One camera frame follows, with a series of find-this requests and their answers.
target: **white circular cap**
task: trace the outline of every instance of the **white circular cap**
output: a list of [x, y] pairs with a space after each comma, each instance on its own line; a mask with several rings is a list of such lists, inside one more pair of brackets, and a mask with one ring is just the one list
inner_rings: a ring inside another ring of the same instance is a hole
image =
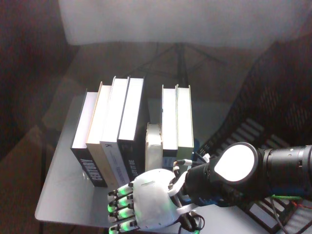
[[237, 182], [246, 178], [253, 166], [253, 151], [246, 145], [235, 145], [223, 153], [214, 171], [228, 181]]

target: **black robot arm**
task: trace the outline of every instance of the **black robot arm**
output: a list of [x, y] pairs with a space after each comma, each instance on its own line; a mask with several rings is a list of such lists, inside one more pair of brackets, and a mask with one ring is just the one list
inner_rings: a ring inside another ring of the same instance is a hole
[[256, 149], [239, 142], [220, 157], [191, 168], [184, 192], [198, 206], [238, 205], [272, 195], [312, 195], [312, 145], [286, 149]]

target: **red wire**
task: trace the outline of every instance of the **red wire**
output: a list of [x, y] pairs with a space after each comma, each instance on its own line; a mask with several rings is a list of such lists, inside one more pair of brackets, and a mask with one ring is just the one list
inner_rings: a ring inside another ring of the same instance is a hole
[[306, 208], [306, 209], [312, 210], [312, 207], [310, 207], [310, 206], [304, 206], [304, 205], [295, 203], [294, 201], [292, 201], [292, 204], [293, 204], [294, 206], [296, 206], [296, 207], [301, 207], [301, 208]]

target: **small book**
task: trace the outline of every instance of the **small book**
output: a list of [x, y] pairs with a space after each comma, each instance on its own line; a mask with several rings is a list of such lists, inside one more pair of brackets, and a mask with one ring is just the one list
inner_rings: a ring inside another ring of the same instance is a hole
[[130, 181], [145, 171], [146, 126], [150, 121], [143, 78], [130, 78], [118, 145]]
[[177, 155], [176, 158], [191, 159], [194, 149], [191, 87], [177, 85]]
[[86, 92], [85, 94], [71, 150], [93, 185], [96, 187], [107, 187], [107, 184], [85, 143], [93, 109], [97, 101], [97, 95], [98, 93], [96, 92]]
[[129, 78], [121, 79], [114, 77], [108, 101], [108, 112], [100, 140], [101, 146], [119, 186], [130, 182], [117, 143], [128, 86]]
[[97, 93], [97, 102], [93, 111], [86, 145], [107, 185], [111, 189], [115, 189], [118, 188], [117, 180], [99, 142], [103, 133], [110, 93], [111, 85], [103, 85], [101, 82]]
[[162, 139], [159, 124], [147, 124], [145, 171], [162, 168]]
[[162, 86], [162, 166], [170, 170], [173, 167], [177, 154], [176, 89], [177, 87], [175, 89], [165, 89]]

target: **white backdrop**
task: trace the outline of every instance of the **white backdrop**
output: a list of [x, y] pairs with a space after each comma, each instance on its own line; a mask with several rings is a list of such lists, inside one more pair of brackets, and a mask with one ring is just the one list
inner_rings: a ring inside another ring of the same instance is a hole
[[193, 42], [266, 48], [290, 39], [309, 0], [59, 0], [70, 44]]

